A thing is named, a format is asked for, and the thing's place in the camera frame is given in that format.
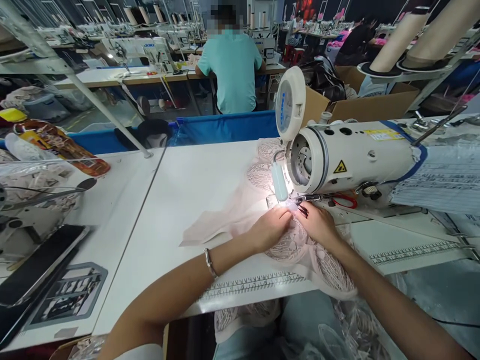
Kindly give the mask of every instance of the ruler markings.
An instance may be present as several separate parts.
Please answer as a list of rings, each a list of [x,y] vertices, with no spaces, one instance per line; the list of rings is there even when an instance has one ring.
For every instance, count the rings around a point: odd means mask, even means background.
[[[369,256],[377,266],[398,263],[404,260],[421,258],[424,256],[449,252],[459,249],[456,242],[438,241],[396,250],[383,251]],[[294,272],[278,271],[259,276],[245,277],[233,281],[217,282],[210,286],[197,302],[215,299],[223,296],[246,294],[263,289],[271,289],[277,286],[301,283],[306,278]]]
[[[214,283],[197,300],[209,300],[222,296],[245,294],[262,289],[271,289],[280,285],[288,285],[307,281],[294,272],[279,271],[265,275],[246,277],[234,281]]]

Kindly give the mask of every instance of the yellow warning triangle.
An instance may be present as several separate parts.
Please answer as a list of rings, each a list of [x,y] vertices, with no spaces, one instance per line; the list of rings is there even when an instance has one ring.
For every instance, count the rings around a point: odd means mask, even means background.
[[[340,160],[340,163],[338,164],[338,166],[336,167],[333,173],[338,174],[338,173],[346,173],[346,172],[347,172],[347,167],[345,166],[344,161]]]

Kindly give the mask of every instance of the teal shirt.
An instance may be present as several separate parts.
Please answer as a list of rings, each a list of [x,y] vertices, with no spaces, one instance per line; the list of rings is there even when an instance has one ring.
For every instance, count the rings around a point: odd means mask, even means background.
[[[212,35],[198,61],[205,76],[210,71],[216,75],[217,106],[222,114],[249,113],[255,109],[255,71],[261,66],[262,57],[255,41],[232,30]]]

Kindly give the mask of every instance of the hand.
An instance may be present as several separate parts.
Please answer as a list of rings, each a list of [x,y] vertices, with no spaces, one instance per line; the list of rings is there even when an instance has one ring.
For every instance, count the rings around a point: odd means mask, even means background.
[[[313,241],[327,250],[341,241],[334,218],[327,210],[315,207],[308,201],[303,201],[300,205],[308,211],[308,217],[300,210],[295,212],[295,217]]]
[[[276,206],[263,214],[245,234],[255,254],[266,252],[285,234],[293,216],[286,207]]]

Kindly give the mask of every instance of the bangle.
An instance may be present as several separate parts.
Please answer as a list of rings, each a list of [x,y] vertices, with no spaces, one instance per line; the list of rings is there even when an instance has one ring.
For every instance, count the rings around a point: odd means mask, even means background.
[[[208,271],[210,271],[211,276],[215,280],[217,280],[219,278],[219,276],[215,272],[212,261],[210,260],[209,250],[207,248],[204,248],[203,252],[205,253],[205,261],[206,261],[206,265],[208,266]]]

